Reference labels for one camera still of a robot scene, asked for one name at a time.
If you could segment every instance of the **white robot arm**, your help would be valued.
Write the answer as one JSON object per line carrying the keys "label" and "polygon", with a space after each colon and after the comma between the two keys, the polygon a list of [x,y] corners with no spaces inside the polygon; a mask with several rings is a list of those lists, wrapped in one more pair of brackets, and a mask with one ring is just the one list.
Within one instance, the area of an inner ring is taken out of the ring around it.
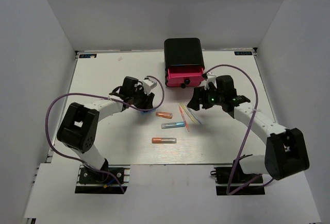
{"label": "white robot arm", "polygon": [[[248,98],[237,95],[232,77],[216,77],[210,72],[204,78],[206,84],[194,88],[187,106],[196,111],[200,105],[203,109],[221,106],[232,118],[248,126],[254,107]],[[273,179],[280,180],[309,168],[304,137],[299,129],[287,129],[256,110],[251,130],[265,143],[266,153],[242,157],[238,173],[269,174]]]}
{"label": "white robot arm", "polygon": [[71,148],[89,166],[106,170],[108,161],[94,145],[97,123],[126,110],[124,103],[143,110],[151,109],[155,96],[151,90],[156,86],[157,82],[150,78],[139,81],[125,77],[123,85],[114,89],[108,100],[97,100],[86,105],[71,103],[57,132],[57,140]]}

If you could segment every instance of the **label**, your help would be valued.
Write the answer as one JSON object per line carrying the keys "label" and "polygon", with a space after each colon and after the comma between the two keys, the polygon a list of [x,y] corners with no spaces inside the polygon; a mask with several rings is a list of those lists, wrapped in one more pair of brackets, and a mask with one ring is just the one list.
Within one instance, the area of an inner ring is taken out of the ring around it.
{"label": "label", "polygon": [[251,56],[251,51],[235,51],[234,52],[236,56]]}
{"label": "label", "polygon": [[79,58],[96,58],[96,54],[80,54]]}

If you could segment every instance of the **purple cable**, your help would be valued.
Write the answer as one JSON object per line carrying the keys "label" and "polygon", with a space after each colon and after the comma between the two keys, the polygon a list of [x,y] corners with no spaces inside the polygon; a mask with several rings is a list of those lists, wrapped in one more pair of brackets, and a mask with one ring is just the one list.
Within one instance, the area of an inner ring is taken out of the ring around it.
{"label": "purple cable", "polygon": [[[162,91],[162,99],[159,103],[159,105],[157,105],[156,107],[154,108],[151,108],[151,109],[139,109],[139,108],[136,108],[130,104],[127,104],[121,100],[118,100],[118,99],[113,99],[113,98],[110,98],[112,101],[115,101],[115,102],[119,102],[123,105],[126,105],[128,107],[131,107],[137,111],[152,111],[152,110],[155,110],[157,108],[159,108],[161,106],[161,104],[164,102],[164,98],[165,98],[165,91],[164,91],[164,87],[163,85],[161,84],[161,82],[156,78],[156,77],[153,77],[153,76],[147,76],[147,77],[150,77],[150,78],[153,78],[155,79],[156,81],[158,81],[160,87],[161,87],[161,91]],[[87,96],[87,97],[94,97],[94,98],[99,98],[99,99],[108,99],[108,97],[105,97],[105,96],[99,96],[99,95],[93,95],[93,94],[84,94],[84,93],[68,93],[68,94],[63,94],[59,97],[57,97],[56,99],[53,100],[53,102],[50,104],[50,106],[48,107],[48,110],[47,110],[47,113],[46,113],[46,119],[45,119],[45,133],[46,133],[46,139],[47,139],[47,142],[48,142],[48,145],[50,146],[50,148],[52,149],[52,151],[54,151],[55,153],[57,153],[58,155],[64,157],[64,158],[67,158],[67,159],[71,159],[71,160],[75,160],[75,161],[79,161],[81,163],[83,163],[86,167],[88,167],[89,169],[93,170],[93,171],[96,171],[98,173],[104,173],[104,174],[107,174],[107,175],[110,175],[111,177],[113,177],[117,184],[119,185],[120,189],[122,190],[123,194],[125,193],[125,190],[123,188],[123,186],[121,185],[121,183],[119,182],[119,180],[115,177],[115,175],[113,175],[112,173],[108,172],[108,171],[103,171],[103,170],[98,170],[90,165],[88,165],[85,161],[83,161],[82,159],[80,158],[76,158],[76,157],[72,157],[72,156],[68,156],[64,153],[61,153],[60,151],[58,151],[54,145],[52,144],[52,141],[51,141],[51,138],[50,138],[50,133],[49,133],[49,128],[48,128],[48,120],[49,120],[49,117],[50,117],[50,112],[51,112],[51,109],[52,107],[54,106],[54,104],[59,101],[60,99],[64,98],[64,97],[67,97],[67,96],[71,96],[71,95],[80,95],[80,96]]]}
{"label": "purple cable", "polygon": [[245,133],[245,136],[244,136],[244,139],[242,141],[242,144],[241,144],[241,147],[238,151],[238,154],[237,154],[237,157],[235,159],[235,162],[233,164],[233,167],[232,167],[232,171],[230,172],[230,176],[229,176],[229,181],[228,181],[228,186],[227,186],[227,195],[233,195],[235,194],[236,192],[238,192],[239,190],[243,189],[244,187],[248,186],[249,184],[251,184],[252,182],[254,182],[256,179],[258,179],[259,177],[261,177],[261,174],[258,174],[257,176],[255,176],[253,179],[249,180],[248,182],[246,182],[245,184],[241,185],[240,187],[236,188],[235,190],[233,190],[232,192],[229,192],[230,190],[230,185],[232,184],[232,180],[233,180],[233,177],[234,177],[234,173],[236,171],[236,168],[237,168],[237,165],[238,165],[238,162],[239,162],[239,158],[241,157],[242,155],[242,152],[243,152],[243,148],[245,146],[245,143],[248,139],[248,136],[249,136],[249,133],[251,131],[251,127],[252,127],[252,123],[253,123],[253,120],[254,120],[254,117],[256,115],[256,110],[257,110],[257,107],[258,107],[258,102],[259,102],[259,97],[258,97],[258,91],[257,91],[257,88],[256,88],[256,85],[254,84],[253,80],[251,79],[251,77],[242,69],[240,69],[239,67],[236,67],[236,66],[233,66],[233,65],[230,65],[230,64],[219,64],[219,65],[216,65],[214,67],[212,67],[211,69],[209,69],[208,71],[206,71],[205,73],[209,73],[210,71],[212,71],[213,69],[215,68],[218,68],[218,67],[231,67],[231,68],[235,68],[237,70],[239,70],[240,72],[242,72],[243,74],[245,74],[245,76],[249,79],[250,83],[252,84],[252,87],[254,89],[254,92],[256,94],[256,103],[254,105],[254,110],[252,112],[252,116],[251,116],[251,119],[250,119],[250,122],[249,122],[249,125],[247,127],[247,130],[246,130],[246,133]]}
{"label": "purple cable", "polygon": [[274,179],[272,178],[266,184],[263,184],[261,187],[266,187],[267,185],[269,185],[273,181],[274,181]]}

